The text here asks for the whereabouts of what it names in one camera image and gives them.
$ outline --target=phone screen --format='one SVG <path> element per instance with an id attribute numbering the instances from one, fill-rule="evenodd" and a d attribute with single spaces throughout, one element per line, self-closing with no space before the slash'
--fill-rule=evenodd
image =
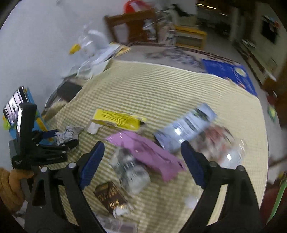
<path id="1" fill-rule="evenodd" d="M 19 136 L 21 136 L 21 119 L 22 119 L 22 108 L 19 107 L 19 110 L 18 110 L 18 118 L 17 118 L 17 131 L 18 131 L 18 134 Z"/>
<path id="2" fill-rule="evenodd" d="M 28 102 L 28 100 L 24 92 L 24 87 L 22 86 L 14 93 L 14 95 L 3 108 L 3 114 L 11 126 L 16 124 L 19 104 L 23 102 Z"/>

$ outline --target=wooden chair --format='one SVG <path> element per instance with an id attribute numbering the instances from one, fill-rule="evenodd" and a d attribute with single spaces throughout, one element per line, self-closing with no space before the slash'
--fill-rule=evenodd
<path id="1" fill-rule="evenodd" d="M 108 29 L 113 37 L 114 42 L 119 42 L 114 27 L 121 24 L 127 24 L 129 29 L 128 42 L 148 42 L 147 32 L 143 29 L 144 20 L 152 19 L 156 30 L 156 42 L 158 42 L 158 27 L 156 23 L 156 13 L 154 9 L 147 11 L 139 11 L 135 13 L 125 13 L 116 16 L 105 16 L 104 17 Z"/>

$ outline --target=blue mat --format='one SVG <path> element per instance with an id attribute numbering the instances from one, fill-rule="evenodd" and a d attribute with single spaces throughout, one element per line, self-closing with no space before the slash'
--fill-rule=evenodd
<path id="1" fill-rule="evenodd" d="M 224 79 L 231 79 L 235 84 L 257 96 L 255 88 L 242 65 L 235 66 L 224 62 L 202 59 L 206 72 Z"/>

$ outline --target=blue gripper pad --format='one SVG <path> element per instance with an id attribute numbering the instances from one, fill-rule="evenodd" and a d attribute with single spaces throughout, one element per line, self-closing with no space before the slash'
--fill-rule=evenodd
<path id="1" fill-rule="evenodd" d="M 188 141 L 181 144 L 181 155 L 195 181 L 203 189 L 206 187 L 204 179 L 205 169 L 204 165 L 208 164 L 207 159 L 203 154 L 196 152 Z"/>
<path id="2" fill-rule="evenodd" d="M 50 130 L 50 131 L 46 131 L 43 133 L 42 138 L 50 138 L 50 137 L 55 137 L 55 133 L 59 132 L 59 130 L 54 129 L 54 130 Z"/>
<path id="3" fill-rule="evenodd" d="M 90 157 L 86 164 L 84 165 L 81 174 L 80 174 L 80 188 L 83 190 L 86 186 L 88 186 L 104 156 L 105 145 L 98 141 L 96 145 L 91 150 Z"/>

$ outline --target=clear plastic bag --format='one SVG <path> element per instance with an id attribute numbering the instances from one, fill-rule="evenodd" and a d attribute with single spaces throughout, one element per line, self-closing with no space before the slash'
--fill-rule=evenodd
<path id="1" fill-rule="evenodd" d="M 202 189 L 200 186 L 195 185 L 195 187 L 192 190 L 192 193 L 188 195 L 188 197 L 185 199 L 185 205 L 186 207 L 190 209 L 195 209 L 200 197 L 202 194 Z"/>
<path id="2" fill-rule="evenodd" d="M 120 184 L 130 195 L 138 194 L 150 183 L 150 176 L 128 149 L 118 147 L 110 160 L 110 165 L 118 175 Z"/>
<path id="3" fill-rule="evenodd" d="M 137 224 L 133 222 L 124 222 L 119 219 L 109 218 L 94 213 L 102 227 L 107 233 L 136 233 Z"/>
<path id="4" fill-rule="evenodd" d="M 76 62 L 72 70 L 77 71 L 77 77 L 89 79 L 91 69 L 107 59 L 113 57 L 118 51 L 119 44 L 109 44 L 107 37 L 96 30 L 84 25 L 78 43 L 70 49 L 70 55 L 75 56 Z"/>
<path id="5" fill-rule="evenodd" d="M 218 125 L 209 126 L 191 141 L 191 146 L 209 161 L 230 169 L 241 164 L 246 152 L 242 139 L 235 139 L 227 128 Z"/>

